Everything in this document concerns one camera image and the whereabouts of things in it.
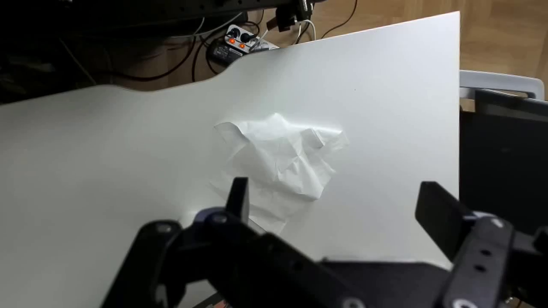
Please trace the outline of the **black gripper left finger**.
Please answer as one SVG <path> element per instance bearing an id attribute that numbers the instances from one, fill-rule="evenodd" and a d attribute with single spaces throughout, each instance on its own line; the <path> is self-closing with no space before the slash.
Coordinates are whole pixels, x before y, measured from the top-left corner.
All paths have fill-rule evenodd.
<path id="1" fill-rule="evenodd" d="M 226 211 L 240 221 L 249 221 L 249 180 L 235 178 L 226 199 Z"/>

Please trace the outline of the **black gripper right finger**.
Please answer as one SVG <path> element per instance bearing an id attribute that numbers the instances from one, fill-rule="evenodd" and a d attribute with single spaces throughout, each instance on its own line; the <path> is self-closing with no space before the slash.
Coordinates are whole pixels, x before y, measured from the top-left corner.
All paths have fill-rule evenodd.
<path id="1" fill-rule="evenodd" d="M 449 260 L 458 257 L 476 223 L 476 216 L 437 182 L 420 185 L 415 219 Z"/>

